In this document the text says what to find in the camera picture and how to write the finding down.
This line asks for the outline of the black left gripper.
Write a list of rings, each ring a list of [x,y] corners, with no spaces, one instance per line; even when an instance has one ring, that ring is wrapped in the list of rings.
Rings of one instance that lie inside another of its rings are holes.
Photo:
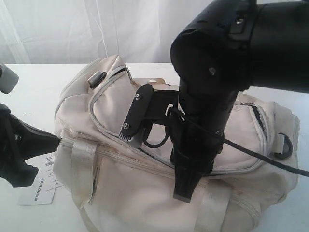
[[[56,135],[23,122],[0,105],[0,176],[13,179],[14,188],[31,186],[39,168],[26,161],[55,152],[59,143]]]

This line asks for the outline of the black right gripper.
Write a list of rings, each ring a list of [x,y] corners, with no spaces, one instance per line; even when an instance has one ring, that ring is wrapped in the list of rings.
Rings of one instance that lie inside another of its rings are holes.
[[[204,129],[198,117],[187,116],[177,107],[169,109],[172,163],[175,170],[173,198],[189,203],[202,176],[209,175],[222,151],[223,135]]]

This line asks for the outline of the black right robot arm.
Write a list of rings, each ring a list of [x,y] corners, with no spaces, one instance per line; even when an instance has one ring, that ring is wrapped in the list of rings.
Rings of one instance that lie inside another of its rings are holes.
[[[168,110],[173,196],[188,203],[212,171],[239,92],[308,93],[309,3],[215,0],[176,37],[170,59],[180,77],[177,105]]]

